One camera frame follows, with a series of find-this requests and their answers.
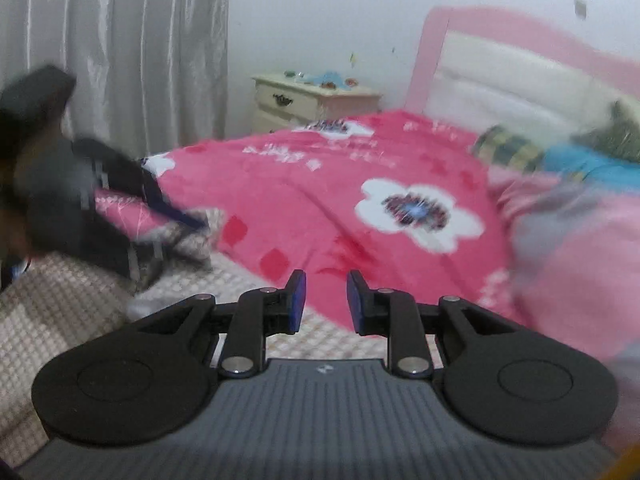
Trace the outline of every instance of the blue pillow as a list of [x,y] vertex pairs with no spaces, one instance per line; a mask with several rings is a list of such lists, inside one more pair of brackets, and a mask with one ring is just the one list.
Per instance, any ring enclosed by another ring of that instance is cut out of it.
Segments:
[[559,144],[549,148],[542,169],[613,190],[640,190],[640,164],[610,158],[583,146]]

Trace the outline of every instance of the gray curtain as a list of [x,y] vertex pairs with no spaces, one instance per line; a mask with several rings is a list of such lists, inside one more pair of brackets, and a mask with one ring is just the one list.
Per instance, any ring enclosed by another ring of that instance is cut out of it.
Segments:
[[228,0],[0,0],[0,86],[78,77],[65,128],[132,156],[223,137]]

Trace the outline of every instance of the pink headboard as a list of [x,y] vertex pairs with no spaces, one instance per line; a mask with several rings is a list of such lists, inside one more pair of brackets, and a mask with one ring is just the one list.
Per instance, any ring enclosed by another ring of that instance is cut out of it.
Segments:
[[448,30],[532,51],[577,68],[640,99],[640,64],[594,50],[538,20],[495,7],[436,7],[424,22],[404,108],[421,113],[429,98]]

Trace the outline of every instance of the nightstand top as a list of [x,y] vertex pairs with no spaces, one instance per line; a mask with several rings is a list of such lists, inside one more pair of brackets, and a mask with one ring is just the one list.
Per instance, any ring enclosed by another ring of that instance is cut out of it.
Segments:
[[297,92],[305,92],[307,94],[322,97],[382,97],[380,92],[367,88],[366,86],[358,85],[354,86],[350,90],[331,90],[329,88],[320,88],[315,85],[296,83],[294,78],[286,77],[284,74],[261,74],[253,76],[252,79],[259,83],[291,88]]

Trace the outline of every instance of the floral blanket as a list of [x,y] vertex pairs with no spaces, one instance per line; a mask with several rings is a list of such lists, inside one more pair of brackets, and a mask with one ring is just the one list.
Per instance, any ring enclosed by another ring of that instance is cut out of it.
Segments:
[[[420,302],[453,294],[518,320],[475,139],[396,111],[207,141],[146,166],[175,203],[226,212],[219,248],[235,262],[279,285],[306,270],[308,302],[343,326],[352,269]],[[100,200],[131,234],[156,223],[129,199]]]

